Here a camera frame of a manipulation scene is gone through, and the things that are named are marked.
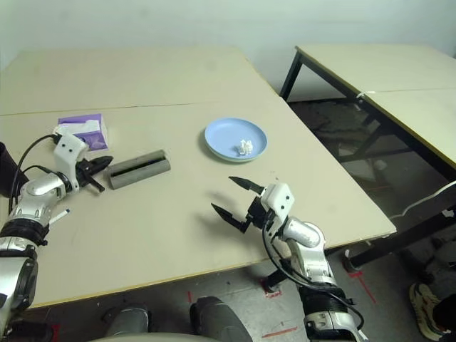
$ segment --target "white table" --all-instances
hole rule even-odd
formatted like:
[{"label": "white table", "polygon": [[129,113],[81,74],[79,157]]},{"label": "white table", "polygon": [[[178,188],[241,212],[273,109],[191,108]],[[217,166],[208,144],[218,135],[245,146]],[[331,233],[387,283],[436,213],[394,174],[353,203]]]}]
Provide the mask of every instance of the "white table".
[{"label": "white table", "polygon": [[23,52],[0,88],[0,115],[276,96],[229,47]]},{"label": "white table", "polygon": [[[449,181],[456,179],[456,59],[410,45],[321,44],[296,50],[282,98],[288,98],[304,64],[380,123],[353,155],[340,156],[340,162],[409,152],[368,152],[381,135],[393,133]],[[438,213],[409,232],[373,242],[347,264],[360,267],[452,224],[456,219]]]},{"label": "white table", "polygon": [[[251,227],[243,235],[210,205],[219,204],[244,218],[254,193],[236,186],[228,179],[231,175],[261,185],[288,183],[296,197],[291,213],[320,226],[327,247],[393,233],[395,227],[386,216],[287,104],[272,92],[264,94],[261,100],[236,101],[228,96],[189,105],[0,116],[2,140],[15,158],[32,140],[49,133],[59,117],[102,113],[110,149],[88,157],[110,154],[120,162],[162,148],[171,163],[164,174],[101,195],[86,188],[58,205],[55,212],[69,207],[71,213],[56,223],[48,235],[49,245],[39,250],[33,305],[109,294],[266,259],[258,229]],[[269,146],[258,160],[232,164],[207,149],[204,128],[227,116],[251,120],[266,132]],[[52,148],[51,143],[40,145],[26,165],[52,166]],[[1,221],[6,219],[5,202],[0,206]]]}]

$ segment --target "table leg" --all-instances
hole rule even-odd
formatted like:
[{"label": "table leg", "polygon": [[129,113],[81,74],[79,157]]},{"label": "table leg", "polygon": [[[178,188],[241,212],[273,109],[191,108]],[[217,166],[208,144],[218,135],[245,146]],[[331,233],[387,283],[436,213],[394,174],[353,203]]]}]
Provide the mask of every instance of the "table leg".
[{"label": "table leg", "polygon": [[[394,134],[396,137],[401,139],[412,151],[416,152],[422,159],[428,162],[434,169],[436,169],[443,177],[448,181],[453,181],[456,179],[456,169],[442,159],[438,154],[432,151],[427,145],[419,141],[415,136],[410,134],[405,128],[402,128],[399,124],[390,119],[385,113],[377,109],[373,104],[368,101],[358,101],[358,105],[372,115],[375,120],[380,123],[380,126],[388,129],[388,132]],[[383,155],[395,154],[395,152],[387,152]]]},{"label": "table leg", "polygon": [[340,251],[342,248],[346,248],[345,246],[333,247],[330,249],[325,249],[325,257],[329,257],[330,255]]},{"label": "table leg", "polygon": [[382,158],[387,155],[399,155],[401,153],[413,152],[411,148],[401,148],[393,151],[371,152],[364,155],[344,155],[343,157],[336,157],[339,162],[353,162],[354,160]]},{"label": "table leg", "polygon": [[384,134],[385,130],[381,125],[371,135],[369,135],[366,141],[364,141],[363,144],[352,155],[340,156],[337,160],[339,162],[350,162],[352,160],[366,159],[366,151],[377,141],[379,137]]},{"label": "table leg", "polygon": [[400,251],[410,244],[429,237],[455,223],[456,217],[445,217],[443,214],[437,214],[403,233],[396,233],[391,237],[372,241],[373,246],[363,253],[352,257],[346,254],[343,264],[347,271],[358,271],[361,266],[368,262],[384,257],[389,253]]},{"label": "table leg", "polygon": [[296,77],[298,77],[301,66],[301,54],[299,52],[296,52],[296,55],[294,55],[293,63],[291,63],[290,70],[288,72],[288,75],[286,75],[284,85],[282,86],[279,94],[279,96],[285,101],[290,96],[291,89],[293,88],[294,81],[296,81]]},{"label": "table leg", "polygon": [[368,113],[368,116],[366,116],[366,119],[364,119],[364,121],[363,121],[363,125],[364,125],[364,126],[368,126],[368,125],[370,125],[374,120],[375,120],[375,116]]},{"label": "table leg", "polygon": [[268,292],[275,292],[276,286],[286,279],[286,275],[278,269],[265,278],[263,287]]}]

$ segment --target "purple tissue box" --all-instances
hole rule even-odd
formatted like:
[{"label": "purple tissue box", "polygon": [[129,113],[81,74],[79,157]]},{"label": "purple tissue box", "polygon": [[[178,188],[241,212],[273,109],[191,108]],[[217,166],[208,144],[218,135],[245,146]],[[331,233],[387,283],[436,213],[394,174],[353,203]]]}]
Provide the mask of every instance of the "purple tissue box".
[{"label": "purple tissue box", "polygon": [[74,134],[88,145],[90,151],[108,148],[108,131],[100,113],[60,118],[57,132]]}]

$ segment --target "white cable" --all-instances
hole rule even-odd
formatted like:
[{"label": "white cable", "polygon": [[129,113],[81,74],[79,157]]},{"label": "white cable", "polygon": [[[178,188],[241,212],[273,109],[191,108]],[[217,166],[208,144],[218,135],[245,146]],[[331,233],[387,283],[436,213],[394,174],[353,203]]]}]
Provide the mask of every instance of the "white cable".
[{"label": "white cable", "polygon": [[69,212],[70,212],[69,209],[63,210],[60,214],[58,214],[57,216],[55,216],[49,220],[49,225],[56,223],[59,219],[61,219],[62,217],[65,217]]},{"label": "white cable", "polygon": [[375,91],[361,91],[356,98],[363,98],[365,94],[375,94]]},{"label": "white cable", "polygon": [[397,219],[398,217],[403,217],[405,216],[405,214],[407,214],[407,212],[412,209],[413,207],[416,207],[417,205],[423,203],[423,202],[426,202],[427,200],[431,200],[432,198],[440,195],[442,192],[444,192],[446,189],[452,187],[453,185],[456,184],[456,180],[451,182],[451,183],[448,183],[446,184],[444,187],[441,187],[439,190],[437,190],[436,192],[434,192],[432,195],[429,195],[427,197],[424,197],[422,199],[420,199],[419,201],[409,205],[408,207],[405,208],[405,210],[402,212],[402,214],[397,214],[397,215],[393,215],[393,216],[390,216],[388,219]]}]

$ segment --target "person's foot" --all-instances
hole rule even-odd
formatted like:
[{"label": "person's foot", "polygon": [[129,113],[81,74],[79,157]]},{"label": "person's foot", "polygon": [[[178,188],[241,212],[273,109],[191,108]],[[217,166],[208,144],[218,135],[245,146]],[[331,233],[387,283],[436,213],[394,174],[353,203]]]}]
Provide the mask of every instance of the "person's foot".
[{"label": "person's foot", "polygon": [[443,335],[449,333],[449,331],[441,331],[434,322],[432,312],[434,306],[440,301],[431,292],[429,286],[419,283],[413,284],[409,289],[408,295],[415,309],[418,328],[424,337],[431,341],[439,341]]}]

